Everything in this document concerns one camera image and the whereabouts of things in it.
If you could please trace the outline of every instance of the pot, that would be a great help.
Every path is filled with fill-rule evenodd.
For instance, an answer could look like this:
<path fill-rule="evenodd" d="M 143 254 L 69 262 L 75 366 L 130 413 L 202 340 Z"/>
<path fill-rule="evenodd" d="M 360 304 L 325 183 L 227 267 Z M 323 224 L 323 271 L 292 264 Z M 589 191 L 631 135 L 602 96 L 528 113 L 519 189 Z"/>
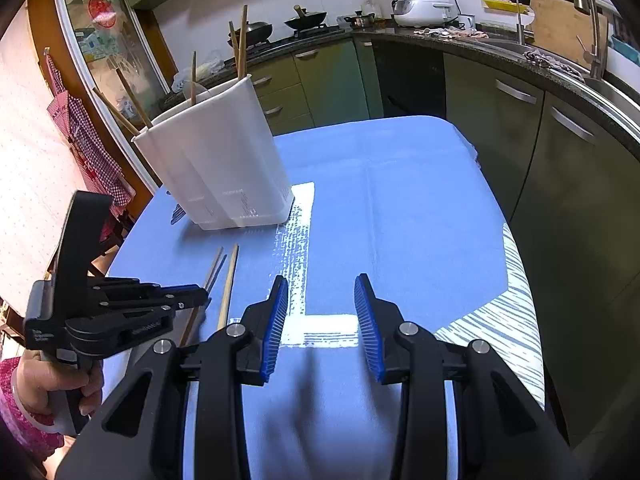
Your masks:
<path fill-rule="evenodd" d="M 246 26 L 246 46 L 253 46 L 257 43 L 263 43 L 269 39 L 269 36 L 273 32 L 273 25 L 267 22 L 255 22 L 249 23 Z M 228 34 L 229 41 L 227 43 L 231 46 L 231 34 Z M 240 29 L 236 28 L 236 38 L 238 43 L 240 42 Z"/>
<path fill-rule="evenodd" d="M 306 9 L 301 9 L 299 5 L 294 6 L 293 10 L 297 12 L 298 16 L 287 20 L 284 24 L 294 30 L 307 30 L 308 28 L 317 27 L 326 18 L 326 12 L 306 12 Z"/>
<path fill-rule="evenodd" d="M 376 15 L 373 12 L 371 14 L 363 15 L 361 10 L 356 10 L 355 16 L 344 17 L 345 22 L 351 23 L 351 28 L 373 27 L 375 20 L 376 20 Z"/>

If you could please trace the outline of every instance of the rice cooker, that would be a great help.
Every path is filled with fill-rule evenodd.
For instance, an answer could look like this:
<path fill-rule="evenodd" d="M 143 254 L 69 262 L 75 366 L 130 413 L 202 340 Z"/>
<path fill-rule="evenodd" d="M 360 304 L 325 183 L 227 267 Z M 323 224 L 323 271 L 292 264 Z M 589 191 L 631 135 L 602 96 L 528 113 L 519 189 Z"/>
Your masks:
<path fill-rule="evenodd" d="M 396 0 L 394 17 L 403 27 L 442 25 L 458 16 L 449 0 Z"/>

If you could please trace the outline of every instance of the drawer handle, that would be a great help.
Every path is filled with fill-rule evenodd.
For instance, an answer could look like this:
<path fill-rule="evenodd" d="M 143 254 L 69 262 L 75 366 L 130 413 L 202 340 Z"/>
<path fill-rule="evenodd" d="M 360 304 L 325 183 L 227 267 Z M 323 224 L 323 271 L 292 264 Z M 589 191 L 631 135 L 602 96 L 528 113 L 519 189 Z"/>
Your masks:
<path fill-rule="evenodd" d="M 270 117 L 270 116 L 272 116 L 272 115 L 275 115 L 275 114 L 277 114 L 277 113 L 280 113 L 280 112 L 282 111 L 282 109 L 283 109 L 283 108 L 284 108 L 284 107 L 282 107 L 282 106 L 276 106 L 275 108 L 272 108 L 271 110 L 267 110 L 267 111 L 264 113 L 264 116 L 265 116 L 265 117 Z"/>
<path fill-rule="evenodd" d="M 524 92 L 521 92 L 520 90 L 516 90 L 515 88 L 510 87 L 509 85 L 505 85 L 499 79 L 495 80 L 495 87 L 498 90 L 500 90 L 501 92 L 504 92 L 505 94 L 508 94 L 511 97 L 515 97 L 519 101 L 524 101 L 524 102 L 530 103 L 532 105 L 534 105 L 534 104 L 536 104 L 538 102 L 538 98 L 537 97 L 534 97 L 533 95 L 525 94 Z"/>
<path fill-rule="evenodd" d="M 318 50 L 310 50 L 309 52 L 303 52 L 302 54 L 296 54 L 298 59 L 305 59 L 305 57 L 315 56 L 318 53 Z"/>
<path fill-rule="evenodd" d="M 561 113 L 556 107 L 551 108 L 551 116 L 564 126 L 571 133 L 577 135 L 582 140 L 586 140 L 591 144 L 596 144 L 597 138 L 592 133 L 585 130 L 580 124 L 574 123 L 569 117 Z"/>
<path fill-rule="evenodd" d="M 268 75 L 267 77 L 263 77 L 254 82 L 254 88 L 262 85 L 266 85 L 269 81 L 273 79 L 273 76 Z"/>

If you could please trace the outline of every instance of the wooden stick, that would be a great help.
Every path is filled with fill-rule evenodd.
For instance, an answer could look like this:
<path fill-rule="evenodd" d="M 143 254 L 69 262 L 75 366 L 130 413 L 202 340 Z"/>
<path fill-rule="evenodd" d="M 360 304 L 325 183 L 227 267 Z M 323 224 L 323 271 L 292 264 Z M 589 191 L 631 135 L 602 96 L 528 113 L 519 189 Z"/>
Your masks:
<path fill-rule="evenodd" d="M 191 61 L 191 106 L 196 104 L 196 51 L 193 51 L 193 61 Z"/>
<path fill-rule="evenodd" d="M 240 45 L 238 46 L 238 79 L 246 76 L 246 14 L 247 6 L 242 6 L 242 22 L 240 23 Z"/>
<path fill-rule="evenodd" d="M 136 127 L 133 124 L 131 124 L 127 120 L 127 118 L 123 114 L 121 114 L 120 111 L 114 105 L 112 105 L 109 102 L 109 100 L 104 96 L 104 94 L 100 92 L 96 87 L 94 87 L 94 93 L 100 98 L 100 101 L 102 101 L 105 104 L 105 106 L 114 115 L 114 117 L 122 123 L 122 126 L 124 126 L 131 135 L 138 136 L 140 134 L 140 132 L 136 129 Z"/>
<path fill-rule="evenodd" d="M 222 292 L 220 302 L 220 314 L 218 316 L 218 328 L 226 326 L 226 319 L 229 316 L 229 303 L 231 302 L 231 288 L 234 286 L 234 274 L 236 273 L 236 262 L 238 261 L 238 244 L 234 244 L 229 258 L 229 270 L 226 272 L 225 289 Z"/>
<path fill-rule="evenodd" d="M 234 22 L 229 22 L 229 32 L 231 33 L 231 46 L 234 48 L 234 59 L 236 60 L 236 70 L 240 67 L 238 65 L 238 37 L 236 36 L 236 28 Z"/>
<path fill-rule="evenodd" d="M 218 249 L 218 252 L 216 253 L 216 257 L 213 259 L 211 268 L 209 269 L 209 272 L 207 272 L 207 277 L 205 278 L 204 284 L 202 285 L 202 288 L 205 288 L 207 292 L 211 292 L 211 289 L 213 288 L 213 285 L 216 282 L 216 278 L 218 277 L 218 273 L 215 272 L 215 270 L 218 268 L 218 263 L 220 261 L 221 255 L 222 255 L 222 247 Z M 182 332 L 182 336 L 180 337 L 180 344 L 178 345 L 179 347 L 185 346 L 188 343 L 189 337 L 191 336 L 191 330 L 193 329 L 193 325 L 199 313 L 200 313 L 200 307 L 191 309 L 191 313 L 189 315 L 187 325 L 184 327 L 184 331 Z"/>
<path fill-rule="evenodd" d="M 133 103 L 133 107 L 138 112 L 140 119 L 142 119 L 142 122 L 145 123 L 145 126 L 147 128 L 151 128 L 153 126 L 153 124 L 151 123 L 151 119 L 149 119 L 149 116 L 146 114 L 145 109 L 142 107 L 142 104 L 140 104 L 140 101 L 138 101 L 138 98 L 133 93 L 133 90 L 129 86 L 129 83 L 127 82 L 127 80 L 124 79 L 124 74 L 122 73 L 122 70 L 117 68 L 116 74 L 118 74 L 118 78 L 120 79 L 122 86 L 124 86 L 124 89 L 127 92 L 129 99 L 131 99 L 131 102 Z"/>

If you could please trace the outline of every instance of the yellow tray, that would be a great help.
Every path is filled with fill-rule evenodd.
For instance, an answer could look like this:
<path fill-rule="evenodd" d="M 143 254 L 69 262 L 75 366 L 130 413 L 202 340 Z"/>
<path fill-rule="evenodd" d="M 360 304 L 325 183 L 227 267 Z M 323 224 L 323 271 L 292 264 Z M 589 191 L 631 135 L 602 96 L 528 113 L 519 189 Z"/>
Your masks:
<path fill-rule="evenodd" d="M 507 12 L 518 12 L 518 6 L 517 4 L 514 4 L 513 2 L 507 2 L 505 0 L 483 0 L 484 3 L 486 3 L 486 6 L 489 7 L 490 9 L 496 9 L 496 10 L 506 10 Z M 528 14 L 529 9 L 527 9 L 526 6 L 524 6 L 523 4 L 520 4 L 520 13 L 521 14 Z"/>

